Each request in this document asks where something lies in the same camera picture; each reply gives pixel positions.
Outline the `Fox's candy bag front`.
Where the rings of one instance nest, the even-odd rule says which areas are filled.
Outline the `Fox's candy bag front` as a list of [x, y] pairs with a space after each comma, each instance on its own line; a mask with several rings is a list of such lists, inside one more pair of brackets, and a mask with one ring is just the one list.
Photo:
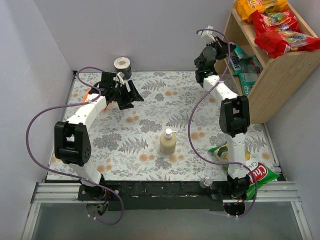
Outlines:
[[233, 69], [234, 75], [239, 75], [240, 73], [253, 73], [259, 76], [263, 71], [263, 67], [256, 56], [248, 58], [232, 56], [230, 65]]

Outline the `beige pump soap bottle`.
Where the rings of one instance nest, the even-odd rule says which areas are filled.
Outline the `beige pump soap bottle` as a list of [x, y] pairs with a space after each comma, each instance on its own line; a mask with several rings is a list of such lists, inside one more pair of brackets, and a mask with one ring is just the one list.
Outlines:
[[177, 137], [176, 131], [171, 128], [167, 128], [160, 136], [160, 151], [164, 155], [172, 155], [175, 152]]

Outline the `red candy bag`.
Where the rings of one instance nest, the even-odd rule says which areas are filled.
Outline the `red candy bag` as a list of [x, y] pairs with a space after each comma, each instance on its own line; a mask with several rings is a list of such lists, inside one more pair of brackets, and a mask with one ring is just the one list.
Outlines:
[[320, 39], [290, 30], [272, 30], [259, 34], [254, 43], [275, 59], [288, 52], [313, 52], [320, 49]]
[[270, 31], [301, 32], [299, 21], [290, 9], [271, 13], [255, 11], [251, 16], [256, 36]]

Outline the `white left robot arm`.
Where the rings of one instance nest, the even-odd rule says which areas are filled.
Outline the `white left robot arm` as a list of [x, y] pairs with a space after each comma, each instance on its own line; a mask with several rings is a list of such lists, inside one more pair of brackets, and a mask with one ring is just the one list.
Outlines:
[[99, 82], [87, 92], [84, 104], [66, 121], [54, 126], [54, 156], [69, 165], [80, 178], [84, 192], [100, 200], [107, 191], [98, 185], [104, 177], [94, 167], [90, 157], [92, 147], [88, 130], [109, 103], [116, 102], [120, 110], [133, 108], [133, 102], [144, 99], [132, 80], [125, 80], [121, 72], [102, 72]]

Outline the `clear small bottle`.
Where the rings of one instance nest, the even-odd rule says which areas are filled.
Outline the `clear small bottle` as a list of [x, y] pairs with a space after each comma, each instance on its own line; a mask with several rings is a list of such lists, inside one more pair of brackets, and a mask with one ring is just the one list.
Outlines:
[[213, 179], [209, 176], [206, 176], [199, 181], [199, 185], [201, 188], [208, 188], [212, 184], [213, 184]]

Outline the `teal candy bag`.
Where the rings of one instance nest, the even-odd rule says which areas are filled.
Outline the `teal candy bag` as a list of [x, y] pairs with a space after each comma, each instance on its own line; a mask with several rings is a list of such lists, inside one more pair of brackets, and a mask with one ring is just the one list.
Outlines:
[[232, 54], [238, 59], [247, 59], [249, 55], [236, 43], [231, 42], [230, 46], [232, 47]]

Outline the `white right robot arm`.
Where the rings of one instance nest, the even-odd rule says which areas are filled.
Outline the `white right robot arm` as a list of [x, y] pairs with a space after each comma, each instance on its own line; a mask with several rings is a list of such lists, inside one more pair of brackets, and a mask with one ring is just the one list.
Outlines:
[[227, 38], [213, 36], [215, 30], [208, 26], [196, 33], [206, 41], [206, 47], [194, 60], [196, 82], [211, 94], [220, 104], [219, 127], [225, 134], [228, 160], [227, 180], [218, 186], [211, 186], [214, 193], [237, 198], [246, 193], [250, 186], [250, 175], [246, 166], [245, 137], [250, 126], [249, 100], [230, 90], [216, 69], [217, 60], [230, 59], [235, 45]]

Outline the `orange candy bag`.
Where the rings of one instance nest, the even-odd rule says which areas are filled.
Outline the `orange candy bag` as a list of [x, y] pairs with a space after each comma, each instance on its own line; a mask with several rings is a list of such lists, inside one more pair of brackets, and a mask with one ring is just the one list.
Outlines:
[[236, 10], [243, 21], [252, 22], [252, 14], [276, 13], [286, 11], [289, 8], [287, 0], [238, 0]]

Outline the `teal Fox's bag back side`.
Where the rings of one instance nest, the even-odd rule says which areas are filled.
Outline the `teal Fox's bag back side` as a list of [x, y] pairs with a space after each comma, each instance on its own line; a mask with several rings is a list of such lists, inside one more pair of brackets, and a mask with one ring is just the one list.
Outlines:
[[248, 96], [254, 84], [258, 80], [259, 75], [254, 72], [243, 72], [243, 71], [238, 71], [234, 75], [239, 77], [243, 94], [245, 96]]

